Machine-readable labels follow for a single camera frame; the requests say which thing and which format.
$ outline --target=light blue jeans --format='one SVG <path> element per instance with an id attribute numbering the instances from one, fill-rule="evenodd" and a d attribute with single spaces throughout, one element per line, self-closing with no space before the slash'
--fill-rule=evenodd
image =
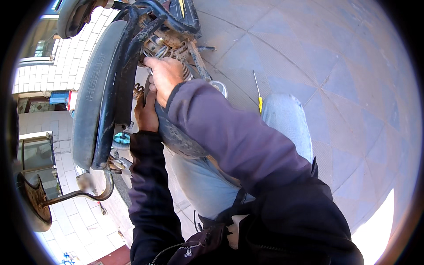
<path id="1" fill-rule="evenodd" d="M 312 142 L 302 105 L 292 95 L 274 93 L 262 107 L 262 120 L 287 136 L 298 154 L 312 163 Z M 241 188 L 240 182 L 216 168 L 208 158 L 188 159 L 174 155 L 172 168 L 182 191 L 196 212 L 214 220 L 231 207 Z M 243 202 L 255 198 L 246 195 Z"/>

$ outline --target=black and purple jacket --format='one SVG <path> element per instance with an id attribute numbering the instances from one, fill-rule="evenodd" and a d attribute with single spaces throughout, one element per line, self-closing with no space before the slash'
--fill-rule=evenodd
<path id="1" fill-rule="evenodd" d="M 256 200 L 240 222 L 237 250 L 228 246 L 226 227 L 217 225 L 188 240 L 195 243 L 164 251 L 155 264 L 363 264 L 330 188 L 313 177 L 312 165 L 294 144 L 258 114 L 234 109 L 201 79 L 176 86 L 165 111 Z M 149 264 L 162 250 L 184 242 L 161 141 L 153 132 L 131 136 L 132 264 Z"/>

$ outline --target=sleeve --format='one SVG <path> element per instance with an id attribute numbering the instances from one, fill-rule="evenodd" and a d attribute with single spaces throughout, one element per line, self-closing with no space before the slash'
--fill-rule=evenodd
<path id="1" fill-rule="evenodd" d="M 176 86 L 165 111 L 170 122 L 205 148 L 225 173 L 240 179 L 255 197 L 311 175 L 311 164 L 297 154 L 290 139 L 267 126 L 257 113 L 234 109 L 201 79 Z"/>
<path id="2" fill-rule="evenodd" d="M 133 165 L 129 191 L 129 214 L 134 224 L 131 246 L 132 264 L 148 264 L 162 250 L 183 243 L 181 223 L 174 212 L 168 189 L 162 139 L 157 133 L 139 131 L 131 135 Z M 166 251 L 157 264 L 166 264 L 173 255 Z"/>

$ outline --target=screwdriver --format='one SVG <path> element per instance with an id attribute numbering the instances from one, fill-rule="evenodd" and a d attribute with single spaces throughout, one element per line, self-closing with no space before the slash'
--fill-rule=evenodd
<path id="1" fill-rule="evenodd" d="M 262 97 L 261 97 L 261 93 L 259 92 L 259 86 L 258 86 L 258 81 L 256 80 L 256 75 L 255 75 L 255 71 L 253 71 L 253 76 L 255 77 L 255 82 L 256 82 L 256 87 L 258 88 L 258 95 L 259 95 L 259 114 L 262 115 Z"/>

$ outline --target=hand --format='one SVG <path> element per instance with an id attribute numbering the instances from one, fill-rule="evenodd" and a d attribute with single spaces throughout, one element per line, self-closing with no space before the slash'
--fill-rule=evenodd
<path id="1" fill-rule="evenodd" d="M 153 57 L 145 57 L 144 64 L 153 71 L 153 76 L 149 78 L 150 91 L 157 91 L 159 105 L 166 107 L 166 103 L 174 87 L 183 82 L 182 63 L 168 57 L 161 60 Z"/>
<path id="2" fill-rule="evenodd" d="M 158 132 L 159 120 L 155 111 L 156 91 L 149 91 L 146 97 L 146 105 L 143 107 L 143 96 L 137 100 L 134 108 L 135 119 L 139 131 Z"/>

